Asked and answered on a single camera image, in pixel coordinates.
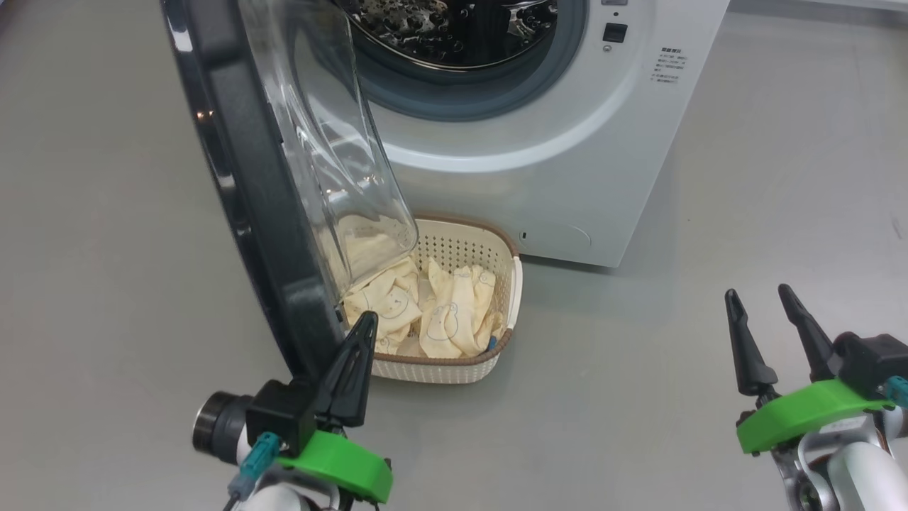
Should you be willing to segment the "washing machine door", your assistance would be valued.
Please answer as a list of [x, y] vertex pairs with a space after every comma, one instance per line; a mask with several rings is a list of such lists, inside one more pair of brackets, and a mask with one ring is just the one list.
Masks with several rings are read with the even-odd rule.
[[351, 288], [418, 227], [334, 0], [160, 0], [202, 152], [293, 378], [320, 383]]

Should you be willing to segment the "cream garment with blue cuffs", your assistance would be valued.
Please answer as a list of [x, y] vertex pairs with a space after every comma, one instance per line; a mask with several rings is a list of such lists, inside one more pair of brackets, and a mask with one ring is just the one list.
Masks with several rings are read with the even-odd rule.
[[480, 356], [505, 330], [504, 315], [492, 306], [497, 276], [481, 265], [445, 271], [428, 259], [431, 288], [421, 305], [419, 348], [431, 358]]

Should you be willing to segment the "white front-load washing machine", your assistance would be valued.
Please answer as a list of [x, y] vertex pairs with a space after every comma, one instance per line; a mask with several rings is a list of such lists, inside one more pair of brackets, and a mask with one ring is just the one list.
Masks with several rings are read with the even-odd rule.
[[730, 0], [330, 0], [406, 203], [617, 266]]

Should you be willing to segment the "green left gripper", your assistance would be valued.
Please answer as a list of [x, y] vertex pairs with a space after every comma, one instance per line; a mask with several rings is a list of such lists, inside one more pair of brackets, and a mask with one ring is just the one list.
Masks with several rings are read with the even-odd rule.
[[316, 402], [317, 420], [329, 425], [312, 430], [306, 441], [281, 439], [277, 462], [357, 500], [385, 505], [393, 486], [389, 461], [349, 439], [343, 428], [365, 423], [378, 326], [379, 316], [373, 311], [363, 312], [354, 323]]

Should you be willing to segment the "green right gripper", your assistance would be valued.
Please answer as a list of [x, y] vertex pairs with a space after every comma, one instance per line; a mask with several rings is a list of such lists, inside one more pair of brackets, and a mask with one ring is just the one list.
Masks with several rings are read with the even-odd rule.
[[[775, 449], [792, 439], [815, 432], [866, 411], [895, 407], [886, 399], [866, 399], [836, 378], [838, 356], [829, 336], [809, 313], [791, 285], [778, 285], [786, 317], [797, 327], [813, 383], [783, 395], [753, 411], [736, 427], [740, 449], [746, 455]], [[748, 326], [748, 316], [736, 289], [724, 293], [737, 391], [745, 397], [763, 397], [775, 391], [775, 370], [769, 368]]]

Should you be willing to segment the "cream bear print garment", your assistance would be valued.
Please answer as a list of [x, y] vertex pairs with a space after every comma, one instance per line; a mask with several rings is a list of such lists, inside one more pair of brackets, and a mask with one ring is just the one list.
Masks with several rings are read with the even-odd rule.
[[375, 350], [391, 356], [398, 353], [413, 324], [422, 317], [419, 267], [414, 258], [417, 239], [406, 241], [406, 252], [396, 255], [388, 252], [393, 240], [385, 233], [345, 236], [349, 255], [366, 273], [341, 301], [349, 324], [366, 312], [377, 315]]

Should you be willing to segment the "cream perforated laundry basket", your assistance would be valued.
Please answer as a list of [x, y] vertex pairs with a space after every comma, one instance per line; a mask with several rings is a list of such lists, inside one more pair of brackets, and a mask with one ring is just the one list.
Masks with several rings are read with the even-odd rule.
[[419, 218], [415, 229], [385, 217], [377, 222], [353, 217], [346, 219], [345, 224], [349, 227], [348, 235], [389, 235], [394, 240], [388, 252], [395, 255], [406, 252], [406, 241], [417, 239], [414, 258], [419, 267], [419, 307], [431, 291], [425, 271], [428, 259], [435, 259], [448, 272], [461, 266], [481, 265], [497, 276], [492, 306], [503, 313], [505, 330], [494, 347], [476, 357], [428, 357], [419, 346], [419, 319], [396, 355], [374, 351], [372, 374], [390, 380], [441, 385], [473, 384], [486, 378], [509, 345], [519, 316], [523, 268], [518, 249], [511, 240], [485, 224], [451, 218]]

